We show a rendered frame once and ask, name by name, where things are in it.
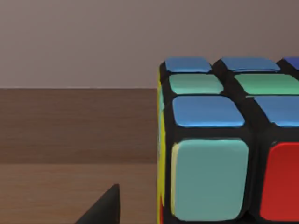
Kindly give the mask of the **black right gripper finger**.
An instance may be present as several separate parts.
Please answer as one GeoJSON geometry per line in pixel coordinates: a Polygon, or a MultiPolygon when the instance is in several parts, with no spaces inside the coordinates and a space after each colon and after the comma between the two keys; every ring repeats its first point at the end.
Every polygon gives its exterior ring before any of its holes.
{"type": "Polygon", "coordinates": [[[120,224],[120,185],[112,185],[74,224],[120,224]]]}

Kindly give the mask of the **multicoloured puzzle cube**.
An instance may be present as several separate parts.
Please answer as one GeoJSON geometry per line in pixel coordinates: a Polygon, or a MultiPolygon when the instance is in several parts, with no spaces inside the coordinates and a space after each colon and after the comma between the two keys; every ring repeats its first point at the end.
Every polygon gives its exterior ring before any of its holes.
{"type": "Polygon", "coordinates": [[[169,57],[157,224],[299,224],[299,56],[169,57]]]}

